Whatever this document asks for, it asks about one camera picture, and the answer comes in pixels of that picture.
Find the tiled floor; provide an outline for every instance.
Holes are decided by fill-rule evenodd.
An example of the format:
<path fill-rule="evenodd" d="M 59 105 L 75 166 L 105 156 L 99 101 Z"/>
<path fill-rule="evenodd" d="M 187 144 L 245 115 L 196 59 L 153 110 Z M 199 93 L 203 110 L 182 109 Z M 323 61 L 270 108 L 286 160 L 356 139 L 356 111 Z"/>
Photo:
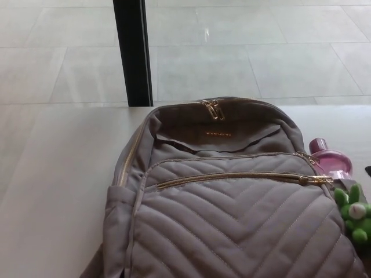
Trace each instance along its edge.
<path fill-rule="evenodd" d="M 371 104 L 371 0 L 146 0 L 156 105 Z M 38 112 L 126 106 L 112 0 L 0 0 L 0 200 Z"/>

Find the white table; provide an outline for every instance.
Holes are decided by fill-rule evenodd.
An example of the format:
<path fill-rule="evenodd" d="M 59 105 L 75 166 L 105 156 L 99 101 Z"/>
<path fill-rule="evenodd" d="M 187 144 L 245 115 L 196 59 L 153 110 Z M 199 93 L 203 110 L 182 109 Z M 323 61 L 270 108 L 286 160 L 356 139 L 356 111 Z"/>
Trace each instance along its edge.
<path fill-rule="evenodd" d="M 371 107 L 282 108 L 306 145 L 326 138 L 352 159 L 371 200 Z M 117 158 L 151 108 L 47 109 L 0 206 L 1 278 L 75 278 L 101 243 Z"/>

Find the backpack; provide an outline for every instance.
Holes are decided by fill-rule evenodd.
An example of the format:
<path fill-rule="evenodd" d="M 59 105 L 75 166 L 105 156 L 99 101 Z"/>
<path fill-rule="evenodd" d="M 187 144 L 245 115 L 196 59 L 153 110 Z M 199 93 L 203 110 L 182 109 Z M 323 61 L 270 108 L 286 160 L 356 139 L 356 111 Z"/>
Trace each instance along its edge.
<path fill-rule="evenodd" d="M 368 277 L 333 199 L 343 185 L 315 163 L 269 103 L 156 108 L 118 159 L 81 278 Z"/>

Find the gold zipper pull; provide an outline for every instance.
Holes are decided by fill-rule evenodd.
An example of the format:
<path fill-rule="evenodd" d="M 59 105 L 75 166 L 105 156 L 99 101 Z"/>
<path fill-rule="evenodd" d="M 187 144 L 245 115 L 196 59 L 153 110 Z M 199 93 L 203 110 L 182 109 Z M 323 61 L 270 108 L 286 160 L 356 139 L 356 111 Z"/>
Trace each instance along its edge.
<path fill-rule="evenodd" d="M 295 154 L 301 156 L 302 158 L 308 159 L 309 162 L 312 165 L 318 165 L 319 164 L 319 159 L 318 158 L 315 158 L 314 156 L 311 156 L 311 155 L 309 155 L 305 152 L 296 152 Z"/>
<path fill-rule="evenodd" d="M 212 100 L 212 105 L 214 107 L 215 112 L 218 114 L 220 120 L 224 120 L 224 114 L 218 104 L 217 100 Z"/>
<path fill-rule="evenodd" d="M 201 100 L 201 104 L 203 104 L 204 106 L 207 107 L 207 109 L 209 110 L 210 114 L 211 114 L 211 117 L 214 119 L 214 120 L 218 120 L 219 116 L 218 116 L 218 113 L 216 112 L 216 110 L 214 109 L 214 105 L 213 103 L 211 103 L 210 101 L 208 100 Z"/>
<path fill-rule="evenodd" d="M 329 184 L 333 188 L 334 179 L 329 175 L 302 175 L 299 178 L 301 184 Z"/>

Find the black window frame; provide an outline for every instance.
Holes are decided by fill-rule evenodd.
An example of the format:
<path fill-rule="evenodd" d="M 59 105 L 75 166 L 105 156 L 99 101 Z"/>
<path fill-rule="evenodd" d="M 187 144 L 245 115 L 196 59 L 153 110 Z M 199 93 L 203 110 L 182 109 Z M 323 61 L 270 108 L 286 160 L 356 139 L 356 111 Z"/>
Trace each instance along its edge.
<path fill-rule="evenodd" d="M 146 3 L 144 0 L 113 3 L 129 106 L 153 106 Z"/>

